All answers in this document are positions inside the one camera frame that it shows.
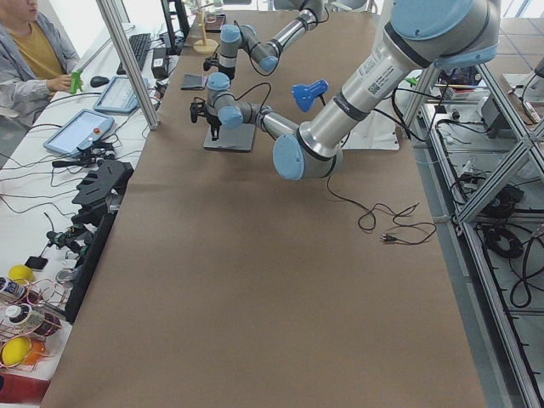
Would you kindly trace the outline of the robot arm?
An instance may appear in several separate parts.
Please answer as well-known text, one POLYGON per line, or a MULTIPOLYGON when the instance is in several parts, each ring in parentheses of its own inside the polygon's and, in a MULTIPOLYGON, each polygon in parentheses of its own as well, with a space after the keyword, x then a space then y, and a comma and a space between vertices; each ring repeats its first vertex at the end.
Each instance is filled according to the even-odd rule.
POLYGON ((493 60, 498 47, 498 1, 395 1, 382 41, 310 122, 296 124, 265 104, 238 100, 230 92, 239 50, 266 72, 305 32, 326 21, 323 1, 296 1, 298 17, 267 42, 250 25, 224 25, 218 58, 206 67, 207 99, 190 105, 190 120, 204 117, 213 137, 220 128, 252 124, 274 138, 273 163, 284 179, 325 178, 343 159, 341 140, 415 69, 462 68, 493 60))
POLYGON ((328 19, 325 1, 291 1, 291 4, 299 12, 298 16, 267 41, 262 41, 251 25, 224 25, 216 54, 206 59, 206 70, 216 66, 220 73, 234 79, 238 52, 242 50, 264 75, 272 73, 289 47, 328 19))

